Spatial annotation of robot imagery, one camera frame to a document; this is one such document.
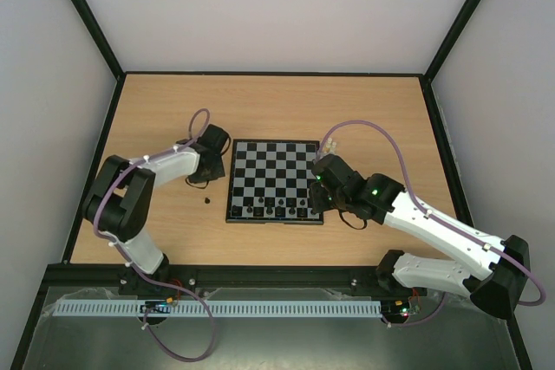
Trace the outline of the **black aluminium frame rail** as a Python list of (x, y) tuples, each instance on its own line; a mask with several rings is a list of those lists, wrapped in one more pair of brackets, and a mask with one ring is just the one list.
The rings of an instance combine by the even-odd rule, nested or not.
[[(385, 300), (427, 293), (422, 286), (406, 289), (398, 283), (384, 289), (378, 283), (374, 266), (171, 265), (161, 280), (179, 284), (198, 294), (213, 289), (334, 289), (346, 295)], [(136, 295), (141, 299), (161, 298), (176, 293), (173, 289), (146, 282), (134, 270), (116, 264), (50, 264), (44, 273), (40, 290), (53, 287), (114, 288), (120, 295)]]

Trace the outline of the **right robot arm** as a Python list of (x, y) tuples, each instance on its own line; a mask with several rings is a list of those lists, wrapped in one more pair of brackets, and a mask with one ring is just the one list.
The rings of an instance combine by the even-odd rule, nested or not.
[(524, 239), (476, 230), (411, 198), (405, 185), (386, 175), (363, 178), (334, 154), (322, 157), (311, 171), (316, 180), (310, 185), (310, 198), (316, 212), (348, 212), (365, 223), (385, 224), (447, 255), (439, 260), (390, 250), (376, 269), (384, 291), (434, 289), (466, 297), (493, 317), (513, 317), (527, 281), (523, 270), (530, 266)]

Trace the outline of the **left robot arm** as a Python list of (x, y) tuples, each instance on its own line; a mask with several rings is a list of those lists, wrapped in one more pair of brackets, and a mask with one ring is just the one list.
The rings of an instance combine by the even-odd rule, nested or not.
[(146, 275), (155, 274), (167, 257), (146, 228), (153, 191), (178, 178), (194, 185), (223, 178), (223, 155), (230, 143), (224, 129), (210, 124), (196, 140), (181, 140), (155, 155), (108, 157), (82, 205), (83, 218), (128, 263)]

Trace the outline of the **black and silver chessboard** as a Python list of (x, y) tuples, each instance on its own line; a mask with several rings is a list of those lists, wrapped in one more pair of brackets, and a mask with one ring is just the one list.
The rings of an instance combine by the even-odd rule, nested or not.
[[(316, 140), (255, 140), (235, 139), (232, 143), (231, 172), (225, 213), (227, 223), (238, 224), (323, 224), (323, 215), (309, 217), (312, 203), (309, 196), (310, 185), (316, 181), (311, 172), (317, 156), (319, 142)], [(264, 198), (264, 204), (258, 202)], [(267, 198), (274, 199), (274, 205), (266, 204)], [(278, 205), (283, 199), (284, 205)], [(298, 205), (304, 199), (306, 205)], [(242, 213), (232, 215), (232, 207), (240, 206)], [(250, 217), (246, 208), (251, 205), (264, 209), (262, 217)], [(273, 208), (273, 216), (265, 213)], [(276, 216), (276, 208), (284, 207), (285, 217)], [(296, 208), (296, 216), (289, 215), (289, 209)], [(307, 217), (299, 217), (298, 209), (305, 208)]]

